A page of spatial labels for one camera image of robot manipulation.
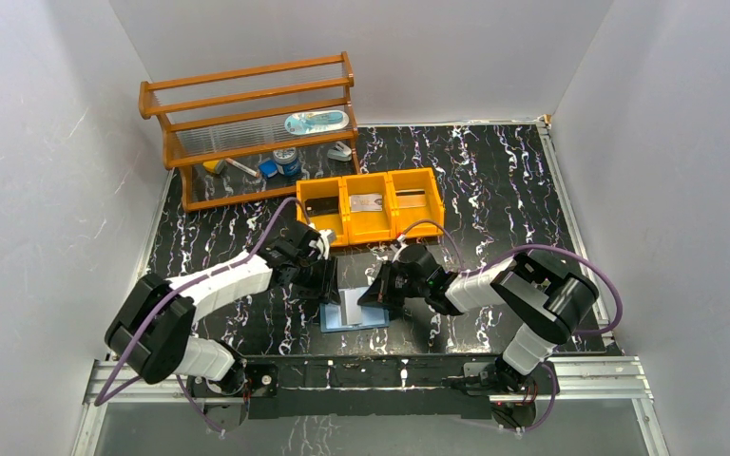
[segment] gray floor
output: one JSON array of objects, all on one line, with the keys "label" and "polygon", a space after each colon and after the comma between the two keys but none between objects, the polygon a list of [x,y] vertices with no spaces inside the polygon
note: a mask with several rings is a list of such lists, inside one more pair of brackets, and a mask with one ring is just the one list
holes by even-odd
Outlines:
[{"label": "gray floor", "polygon": [[[546,401],[540,401],[540,407]],[[213,418],[221,414],[212,413]],[[225,415],[238,416],[229,409]],[[113,404],[96,454],[106,455],[645,455],[629,400],[559,401],[521,440],[456,416],[305,416],[246,421],[220,440],[187,404]]]}]

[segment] small jar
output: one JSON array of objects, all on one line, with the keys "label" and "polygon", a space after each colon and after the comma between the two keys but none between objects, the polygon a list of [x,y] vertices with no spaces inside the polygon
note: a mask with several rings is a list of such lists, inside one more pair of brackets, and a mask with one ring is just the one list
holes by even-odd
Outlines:
[{"label": "small jar", "polygon": [[300,161],[298,151],[294,147],[276,149],[273,151],[273,160],[284,176],[294,176],[300,173]]}]

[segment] yellow object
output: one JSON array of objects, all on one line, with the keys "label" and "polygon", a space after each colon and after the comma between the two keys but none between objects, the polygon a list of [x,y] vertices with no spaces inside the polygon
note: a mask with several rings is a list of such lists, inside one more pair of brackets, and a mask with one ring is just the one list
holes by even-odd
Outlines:
[{"label": "yellow object", "polygon": [[[414,221],[421,219],[432,219],[441,225],[444,222],[446,209],[443,200],[438,193],[437,182],[432,168],[405,169],[391,171],[388,173],[395,192],[400,190],[423,189],[427,203],[421,207],[404,207],[399,204],[399,197],[393,193],[394,198],[394,223],[395,234],[398,236]],[[424,223],[416,226],[407,234],[407,238],[423,238],[427,236],[440,236],[443,232],[436,226]]]},{"label": "yellow object", "polygon": [[395,199],[398,203],[396,207],[398,209],[424,207],[427,205],[427,193],[424,190],[413,189],[410,190],[410,192],[411,194],[404,194],[399,190],[395,191]]},{"label": "yellow object", "polygon": [[[424,195],[404,197],[402,201],[424,198],[426,204],[417,207],[400,207],[396,190],[424,190]],[[382,211],[351,212],[351,195],[382,195]],[[444,223],[446,209],[438,193],[437,181],[432,168],[407,169],[389,173],[373,173],[345,176],[342,178],[299,180],[298,199],[339,197],[339,214],[310,216],[318,230],[333,230],[337,239],[333,247],[394,240],[411,223],[432,219]],[[298,220],[306,222],[298,211]],[[424,223],[413,228],[407,238],[440,236],[435,226]]]},{"label": "yellow object", "polygon": [[219,174],[225,169],[225,160],[204,161],[202,167],[211,174]]},{"label": "yellow object", "polygon": [[393,185],[388,173],[346,176],[342,180],[342,202],[345,206],[350,206],[351,195],[377,193],[382,196],[380,212],[351,212],[351,207],[347,208],[348,215],[344,218],[349,241],[352,244],[362,244],[395,239]]},{"label": "yellow object", "polygon": [[[315,198],[338,197],[339,213],[328,214],[325,216],[310,216],[317,230],[332,230],[335,232],[336,239],[332,242],[332,247],[342,247],[349,244],[348,230],[346,229],[343,219],[348,214],[348,204],[343,204],[342,190],[343,185],[340,178],[329,179],[312,179],[299,180],[297,185],[297,197],[304,203],[307,200]],[[298,220],[306,223],[303,213],[298,211]]]}]

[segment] black marble tabletop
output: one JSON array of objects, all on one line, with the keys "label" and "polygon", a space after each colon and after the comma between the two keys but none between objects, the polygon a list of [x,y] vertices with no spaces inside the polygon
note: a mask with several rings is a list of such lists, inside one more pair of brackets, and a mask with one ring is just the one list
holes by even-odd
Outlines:
[{"label": "black marble tabletop", "polygon": [[[300,151],[303,179],[351,172],[338,163],[329,163],[325,151],[330,146]],[[463,251],[466,268],[484,265],[523,243],[573,250],[535,125],[361,128],[356,150],[362,173],[434,169],[446,204],[445,226]],[[216,198],[266,185],[235,168],[224,175],[231,177],[222,178],[220,191],[216,190],[217,178],[211,176],[196,182],[195,187],[205,192],[204,198]],[[258,239],[282,201],[266,199],[186,214],[181,207],[181,191],[176,172],[147,267],[164,277],[190,274],[234,257]],[[284,214],[293,218],[295,209],[290,207]],[[440,244],[434,238],[423,241],[439,261],[454,265],[453,251],[446,242]],[[366,286],[379,261],[391,253],[387,244],[336,250],[339,288]],[[520,325],[518,317],[505,307],[442,316],[423,301],[413,300],[389,328],[322,333],[317,307],[276,290],[230,303],[206,317],[198,332],[221,337],[244,354],[411,355],[501,352]],[[582,327],[597,328],[592,314]],[[600,337],[589,337],[575,339],[559,351],[603,352],[604,347]]]}]

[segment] cable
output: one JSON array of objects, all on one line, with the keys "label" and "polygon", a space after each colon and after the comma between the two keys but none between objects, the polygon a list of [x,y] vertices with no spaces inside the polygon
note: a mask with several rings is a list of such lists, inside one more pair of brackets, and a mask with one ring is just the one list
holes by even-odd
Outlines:
[{"label": "cable", "polygon": [[536,398],[539,397],[539,384],[536,383],[536,379],[533,379],[533,395],[530,397],[530,403],[536,402]]},{"label": "cable", "polygon": [[614,304],[617,307],[617,312],[614,315],[614,319],[611,320],[611,322],[605,328],[600,328],[598,330],[576,331],[575,335],[580,335],[580,336],[600,335],[600,334],[608,333],[609,331],[613,330],[614,328],[617,328],[617,325],[620,324],[620,320],[623,319],[623,298],[620,296],[620,292],[617,290],[617,287],[614,286],[614,283],[611,282],[611,279],[608,278],[608,275],[606,275],[603,271],[601,271],[600,268],[595,266],[591,261],[589,261],[588,259],[586,259],[582,256],[575,255],[572,252],[570,252],[569,250],[564,250],[559,247],[553,247],[551,245],[544,245],[544,244],[520,245],[517,247],[513,247],[512,249],[508,250],[504,254],[498,256],[497,258],[495,258],[489,264],[483,266],[482,268],[475,269],[473,271],[465,271],[465,272],[460,273],[460,275],[463,277],[475,276],[477,274],[482,273],[483,271],[485,271],[487,269],[490,269],[490,268],[496,266],[497,264],[505,261],[506,259],[513,257],[516,254],[521,254],[523,252],[527,252],[530,250],[545,250],[545,251],[552,252],[555,254],[560,254],[560,255],[563,255],[564,257],[568,257],[568,258],[574,259],[575,261],[578,261],[579,263],[583,264],[584,266],[586,266],[587,268],[592,270],[594,272],[594,274],[596,274],[597,277],[599,277],[603,281],[603,283],[606,285],[606,287],[608,287],[608,290],[611,292],[611,295],[614,296]]},{"label": "cable", "polygon": [[549,373],[549,378],[552,380],[552,394],[549,396],[549,404],[547,404],[547,409],[544,410],[544,414],[542,415],[541,419],[529,427],[525,427],[525,432],[531,431],[536,429],[537,427],[541,426],[545,420],[549,417],[549,414],[552,412],[552,406],[555,405],[555,394],[556,390],[558,389],[558,382],[555,380],[555,372],[552,371],[550,366],[546,364],[541,365],[542,368],[544,368],[547,373]]},{"label": "cable", "polygon": [[189,404],[191,404],[191,407],[194,409],[194,411],[196,411],[197,414],[202,417],[202,420],[208,425],[209,428],[211,428],[214,432],[219,432],[220,435],[223,435],[225,433],[225,429],[222,428],[222,426],[220,426],[216,421],[208,418],[208,415],[206,415],[205,412],[202,411],[202,408],[197,403],[197,401],[195,401],[194,398],[191,397],[191,394],[189,394],[188,389],[186,389],[186,385],[183,384],[183,379],[179,375],[176,375],[176,377],[178,377],[178,385],[181,386],[183,396],[188,399]]},{"label": "cable", "polygon": [[415,228],[416,226],[418,226],[422,223],[429,223],[429,224],[435,225],[439,230],[441,230],[443,232],[444,236],[446,236],[446,238],[451,243],[451,246],[454,247],[454,253],[457,255],[457,270],[462,271],[464,263],[463,263],[463,254],[460,253],[460,247],[457,246],[457,242],[454,241],[454,237],[452,237],[451,234],[448,231],[446,231],[446,228],[444,228],[437,221],[429,219],[429,218],[423,218],[421,220],[414,221],[413,223],[410,224],[410,226],[408,226],[407,228],[405,228],[404,231],[401,232],[401,235],[399,235],[399,238],[404,240],[403,237],[406,237],[407,234],[410,233],[410,230],[412,230],[412,228]]},{"label": "cable", "polygon": [[530,388],[525,388],[525,397],[522,399],[522,405],[524,405],[528,401],[529,393],[530,393]]},{"label": "cable", "polygon": [[[247,256],[245,258],[243,258],[239,261],[236,261],[234,263],[228,264],[224,267],[218,268],[216,270],[207,272],[203,275],[199,275],[199,276],[189,280],[188,282],[184,283],[183,285],[176,288],[175,290],[172,290],[166,296],[164,296],[158,302],[158,304],[156,304],[155,307],[152,308],[152,310],[149,312],[149,314],[146,316],[144,321],[139,326],[139,329],[136,330],[136,332],[133,334],[133,337],[130,339],[130,342],[125,347],[125,350],[122,352],[122,355],[119,357],[119,361],[116,363],[116,366],[113,367],[113,371],[107,377],[107,381],[102,386],[102,389],[99,391],[99,394],[96,396],[96,400],[94,400],[94,405],[96,407],[99,407],[100,405],[109,401],[116,394],[118,394],[119,392],[121,392],[122,390],[124,390],[125,388],[130,386],[131,384],[135,383],[136,381],[138,381],[139,378],[141,378],[139,376],[133,377],[132,379],[128,380],[127,382],[121,384],[118,388],[114,389],[111,392],[108,392],[110,387],[113,385],[113,382],[116,381],[116,377],[119,375],[119,371],[122,369],[122,367],[125,366],[125,363],[127,362],[127,358],[129,358],[130,354],[133,352],[133,350],[138,345],[139,340],[141,339],[141,336],[144,334],[144,331],[146,331],[147,327],[149,327],[150,323],[152,323],[152,321],[155,319],[155,317],[158,315],[158,313],[161,311],[161,309],[163,309],[163,307],[166,304],[168,304],[169,301],[171,301],[172,298],[174,298],[176,295],[179,295],[180,293],[187,290],[188,288],[190,288],[194,285],[197,285],[198,283],[206,280],[208,277],[230,271],[231,269],[241,266],[242,264],[245,264],[248,261],[250,261],[250,259],[256,255],[256,253],[259,251],[259,249],[261,249],[261,246],[264,244],[264,241],[267,239],[267,237],[270,235],[270,232],[273,230],[273,226],[276,223],[276,219],[279,218],[279,216],[281,215],[281,212],[283,212],[284,208],[286,208],[287,204],[290,202],[295,202],[300,207],[300,210],[303,212],[303,216],[306,218],[306,222],[309,223],[309,214],[306,212],[306,208],[303,207],[303,203],[295,197],[289,197],[289,198],[285,199],[284,201],[281,202],[281,204],[279,205],[279,208],[276,209],[276,212],[270,218],[270,222],[267,223],[267,227],[264,229],[264,232],[261,233],[259,240],[256,242],[256,244],[253,246],[253,249],[251,249],[250,253],[247,254]],[[183,389],[183,392],[185,393],[186,398],[189,400],[189,402],[192,403],[192,405],[195,406],[196,410],[200,413],[200,415],[203,416],[203,419],[206,420],[206,423],[208,423],[210,421],[209,418],[206,417],[204,413],[202,413],[202,411],[200,410],[200,407],[197,406],[197,403],[194,402],[194,399],[185,390],[183,382],[180,380],[180,378],[178,378],[178,381],[181,384],[181,388]]]},{"label": "cable", "polygon": [[501,420],[505,420],[513,425],[514,429],[521,428],[522,425],[519,424],[518,421],[516,421],[516,418],[513,418],[513,415],[510,413],[505,413],[501,411],[500,408],[494,408],[491,413],[494,415],[494,419],[499,418]]}]

